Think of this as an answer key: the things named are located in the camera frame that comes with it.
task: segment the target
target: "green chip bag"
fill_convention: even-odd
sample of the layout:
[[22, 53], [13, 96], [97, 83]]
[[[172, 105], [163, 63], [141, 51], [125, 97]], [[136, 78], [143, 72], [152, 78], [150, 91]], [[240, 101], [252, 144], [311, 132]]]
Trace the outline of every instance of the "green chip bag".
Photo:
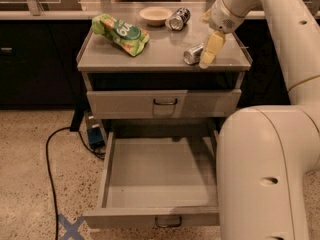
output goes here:
[[150, 38], [146, 30], [117, 20], [108, 14], [94, 17], [92, 29], [95, 34], [103, 35], [121, 46], [131, 56], [140, 54]]

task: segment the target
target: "blue tape cross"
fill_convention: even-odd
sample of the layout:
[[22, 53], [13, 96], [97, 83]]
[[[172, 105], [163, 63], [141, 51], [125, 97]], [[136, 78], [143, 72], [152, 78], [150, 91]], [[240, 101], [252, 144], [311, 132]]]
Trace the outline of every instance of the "blue tape cross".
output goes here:
[[83, 221], [83, 217], [80, 217], [74, 224], [71, 224], [66, 217], [64, 217], [62, 214], [59, 214], [59, 222], [67, 230], [64, 236], [61, 237], [61, 240], [68, 240], [70, 237], [72, 237], [74, 240], [84, 240], [84, 238], [78, 232], [78, 228]]

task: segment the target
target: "floor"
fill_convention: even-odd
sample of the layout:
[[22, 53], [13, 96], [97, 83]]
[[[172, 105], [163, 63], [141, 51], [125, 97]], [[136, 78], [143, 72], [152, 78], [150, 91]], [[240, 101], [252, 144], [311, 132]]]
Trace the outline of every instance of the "floor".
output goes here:
[[[54, 209], [45, 145], [70, 126], [73, 111], [0, 111], [0, 239], [54, 239]], [[85, 124], [81, 132], [86, 140]], [[94, 208], [102, 161], [77, 133], [64, 130], [50, 141], [49, 157], [60, 214], [59, 239], [218, 240], [219, 227], [92, 230], [81, 215]], [[320, 172], [304, 180], [311, 240], [320, 239]]]

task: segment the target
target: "silver can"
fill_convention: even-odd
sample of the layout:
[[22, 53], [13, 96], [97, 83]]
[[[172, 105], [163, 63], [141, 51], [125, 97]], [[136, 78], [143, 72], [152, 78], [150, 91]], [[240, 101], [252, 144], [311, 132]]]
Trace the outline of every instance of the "silver can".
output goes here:
[[183, 53], [183, 59], [188, 65], [193, 65], [200, 62], [200, 55], [203, 51], [204, 43], [191, 47]]
[[181, 30], [190, 19], [191, 14], [187, 8], [179, 8], [166, 21], [167, 27], [173, 30]]

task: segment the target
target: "cabinet handle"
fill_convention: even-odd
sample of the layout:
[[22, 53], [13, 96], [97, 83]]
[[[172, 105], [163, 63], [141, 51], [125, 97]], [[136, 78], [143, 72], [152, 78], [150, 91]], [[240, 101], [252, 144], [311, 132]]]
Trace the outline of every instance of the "cabinet handle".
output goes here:
[[178, 99], [176, 98], [173, 102], [158, 102], [156, 99], [153, 99], [153, 104], [159, 106], [174, 106], [178, 104]]
[[159, 224], [158, 217], [155, 218], [155, 224], [158, 228], [178, 228], [182, 225], [182, 217], [179, 216], [179, 222], [177, 224], [161, 225]]

